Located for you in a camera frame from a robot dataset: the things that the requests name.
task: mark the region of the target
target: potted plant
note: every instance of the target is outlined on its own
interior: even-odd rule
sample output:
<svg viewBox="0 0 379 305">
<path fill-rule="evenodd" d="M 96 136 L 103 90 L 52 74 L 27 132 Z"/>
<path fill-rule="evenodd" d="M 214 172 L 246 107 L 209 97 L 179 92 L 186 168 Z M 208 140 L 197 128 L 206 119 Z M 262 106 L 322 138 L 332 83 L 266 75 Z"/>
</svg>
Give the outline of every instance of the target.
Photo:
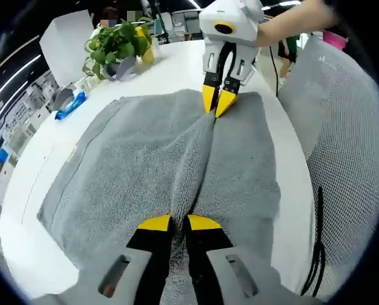
<svg viewBox="0 0 379 305">
<path fill-rule="evenodd" d="M 142 26 L 142 30 L 144 36 L 139 36 L 135 26 L 124 20 L 116 27 L 100 29 L 85 44 L 85 50 L 89 53 L 83 65 L 85 74 L 96 75 L 102 80 L 109 76 L 113 78 L 115 74 L 117 76 L 123 61 L 125 61 L 124 72 L 126 72 L 126 62 L 127 65 L 134 66 L 136 56 L 144 55 L 151 46 L 148 28 Z"/>
</svg>

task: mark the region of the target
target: ceiling light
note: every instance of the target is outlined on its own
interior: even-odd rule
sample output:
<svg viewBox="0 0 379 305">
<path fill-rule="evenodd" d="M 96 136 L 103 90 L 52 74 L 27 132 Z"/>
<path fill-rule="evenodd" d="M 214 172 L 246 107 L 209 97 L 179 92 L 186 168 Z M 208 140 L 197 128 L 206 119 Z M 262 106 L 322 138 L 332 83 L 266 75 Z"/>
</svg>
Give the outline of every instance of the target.
<svg viewBox="0 0 379 305">
<path fill-rule="evenodd" d="M 198 10 L 200 10 L 201 9 L 201 7 L 199 6 L 199 4 L 197 4 L 196 2 L 195 2 L 195 0 L 188 0 L 190 3 L 192 3 L 192 5 L 193 6 L 195 6 Z"/>
<path fill-rule="evenodd" d="M 13 93 L 13 95 L 7 100 L 7 102 L 5 103 L 5 105 L 0 109 L 0 115 L 6 111 L 6 108 L 9 107 L 10 105 L 10 102 L 24 89 L 25 86 L 27 86 L 29 82 L 26 81 L 24 84 L 22 84 L 19 89 L 16 90 L 15 93 Z"/>
<path fill-rule="evenodd" d="M 27 62 L 23 67 L 19 68 L 19 70 L 14 73 L 12 76 L 10 76 L 10 78 L 7 80 L 7 82 L 5 82 L 2 87 L 0 87 L 0 93 L 2 93 L 2 91 L 24 70 L 26 69 L 29 65 L 31 65 L 33 62 L 35 62 L 37 59 L 39 59 L 41 57 L 41 54 L 34 57 L 32 60 L 30 60 L 29 62 Z"/>
<path fill-rule="evenodd" d="M 279 3 L 279 5 L 281 6 L 298 5 L 298 4 L 301 4 L 301 1 L 294 0 L 294 1 L 285 1 L 285 2 Z"/>
</svg>

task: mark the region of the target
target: white table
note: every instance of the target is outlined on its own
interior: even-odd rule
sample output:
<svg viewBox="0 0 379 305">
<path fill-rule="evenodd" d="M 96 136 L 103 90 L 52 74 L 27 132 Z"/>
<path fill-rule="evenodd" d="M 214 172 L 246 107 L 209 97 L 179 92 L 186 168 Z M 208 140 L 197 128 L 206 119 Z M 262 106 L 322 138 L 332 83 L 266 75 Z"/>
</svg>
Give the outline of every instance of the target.
<svg viewBox="0 0 379 305">
<path fill-rule="evenodd" d="M 77 281 L 78 270 L 46 232 L 36 214 L 81 135 L 106 105 L 121 96 L 172 93 L 186 88 L 200 91 L 204 79 L 203 52 L 203 41 L 161 46 L 164 58 L 161 62 L 130 81 L 104 81 L 67 119 L 55 121 L 53 113 L 38 129 L 13 172 L 0 221 L 1 244 L 8 267 L 29 297 L 59 294 Z M 281 188 L 272 265 L 279 271 L 283 285 L 299 291 L 309 271 L 314 238 L 308 168 L 296 133 L 263 77 L 256 73 L 241 91 L 256 91 L 262 96 Z"/>
</svg>

